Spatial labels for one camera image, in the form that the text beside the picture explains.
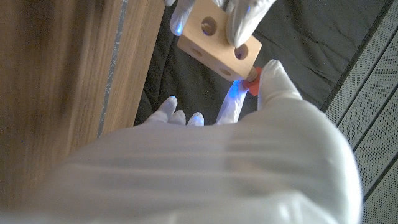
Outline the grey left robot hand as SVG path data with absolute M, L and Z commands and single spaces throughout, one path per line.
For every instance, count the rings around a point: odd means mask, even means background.
M 213 0 L 228 15 L 226 38 L 235 46 L 242 46 L 276 0 Z M 180 36 L 192 11 L 195 0 L 164 0 L 166 6 L 176 4 L 170 19 L 170 30 Z

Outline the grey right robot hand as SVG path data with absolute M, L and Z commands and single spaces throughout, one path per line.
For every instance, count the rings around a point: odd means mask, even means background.
M 2 223 L 359 223 L 350 144 L 305 101 L 278 60 L 262 69 L 257 110 L 238 119 L 234 82 L 217 122 L 189 121 L 171 96 L 143 124 L 65 159 Z

